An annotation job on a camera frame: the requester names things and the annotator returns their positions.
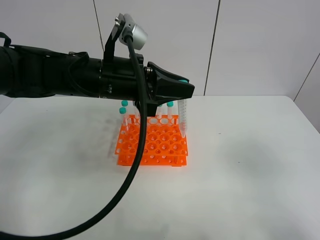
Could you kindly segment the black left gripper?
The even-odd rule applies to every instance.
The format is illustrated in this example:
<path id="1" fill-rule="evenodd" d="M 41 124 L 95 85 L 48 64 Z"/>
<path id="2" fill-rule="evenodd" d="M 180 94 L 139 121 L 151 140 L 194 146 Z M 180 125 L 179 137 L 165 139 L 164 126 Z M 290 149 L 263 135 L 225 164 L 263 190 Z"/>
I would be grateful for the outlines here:
<path id="1" fill-rule="evenodd" d="M 142 55 L 130 53 L 129 58 L 137 86 L 134 106 L 142 116 L 155 117 L 158 105 L 189 99 L 193 96 L 195 86 L 190 83 L 189 79 L 164 70 L 151 61 L 147 63 L 147 67 L 152 69 L 148 90 Z"/>

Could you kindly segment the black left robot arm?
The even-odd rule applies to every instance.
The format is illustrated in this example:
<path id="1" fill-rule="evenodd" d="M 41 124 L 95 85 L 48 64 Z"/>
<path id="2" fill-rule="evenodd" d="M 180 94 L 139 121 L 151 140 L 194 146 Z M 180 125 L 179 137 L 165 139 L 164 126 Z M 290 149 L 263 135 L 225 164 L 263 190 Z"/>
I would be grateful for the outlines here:
<path id="1" fill-rule="evenodd" d="M 55 95 L 133 101 L 146 103 L 147 115 L 171 101 L 189 99 L 195 87 L 180 75 L 156 64 L 144 64 L 134 50 L 133 35 L 126 31 L 129 58 L 116 57 L 117 36 L 106 43 L 103 59 L 87 52 L 60 53 L 13 45 L 4 33 L 0 48 L 0 93 L 9 98 L 46 98 Z"/>

